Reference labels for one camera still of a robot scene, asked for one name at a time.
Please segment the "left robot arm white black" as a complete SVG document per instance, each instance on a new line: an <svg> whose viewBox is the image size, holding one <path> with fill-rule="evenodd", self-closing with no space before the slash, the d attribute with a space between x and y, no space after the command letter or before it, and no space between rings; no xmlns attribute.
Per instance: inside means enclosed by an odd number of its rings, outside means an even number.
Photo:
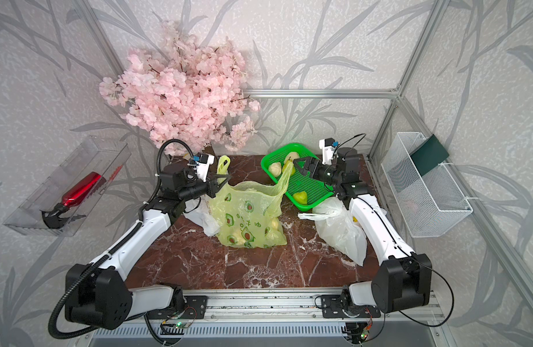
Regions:
<svg viewBox="0 0 533 347"><path fill-rule="evenodd" d="M199 173L196 164L160 169L152 198L139 209L132 227L91 263L76 264L67 272L65 293L49 316L49 334L65 340L99 328L114 330L155 310L184 312L187 302L180 286L129 289L126 278L146 250L184 214L187 202L215 197L229 178Z"/></svg>

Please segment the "green avocado plastic bag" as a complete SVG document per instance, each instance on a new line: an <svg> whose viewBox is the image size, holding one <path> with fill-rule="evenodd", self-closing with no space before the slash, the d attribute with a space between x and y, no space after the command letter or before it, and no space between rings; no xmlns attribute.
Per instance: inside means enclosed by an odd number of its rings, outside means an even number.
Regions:
<svg viewBox="0 0 533 347"><path fill-rule="evenodd" d="M220 225L217 238L234 248L271 248L285 246L287 237L279 222L294 165L282 172L272 186L253 181L232 186L227 179L215 198L209 201L211 216Z"/></svg>

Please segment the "white printed plastic bag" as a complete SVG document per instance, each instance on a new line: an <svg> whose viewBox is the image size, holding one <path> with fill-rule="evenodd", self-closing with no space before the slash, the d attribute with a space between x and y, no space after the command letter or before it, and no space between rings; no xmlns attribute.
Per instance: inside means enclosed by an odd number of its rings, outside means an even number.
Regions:
<svg viewBox="0 0 533 347"><path fill-rule="evenodd" d="M367 244L372 245L380 264L392 256L392 239L373 195L360 195L348 207L338 198L329 198L298 218L314 221L321 239L359 266L366 258Z"/></svg>

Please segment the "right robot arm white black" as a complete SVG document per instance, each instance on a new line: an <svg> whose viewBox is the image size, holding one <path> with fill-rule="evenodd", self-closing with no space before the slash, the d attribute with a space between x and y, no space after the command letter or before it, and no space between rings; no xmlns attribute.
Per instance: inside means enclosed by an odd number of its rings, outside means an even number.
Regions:
<svg viewBox="0 0 533 347"><path fill-rule="evenodd" d="M373 280L354 283L346 293L355 306L373 306L380 312L400 312L430 301L432 264L416 253L383 215L371 188L360 178L359 155L351 148L323 148L323 159L293 161L297 172L332 188L356 219L373 247L379 270Z"/></svg>

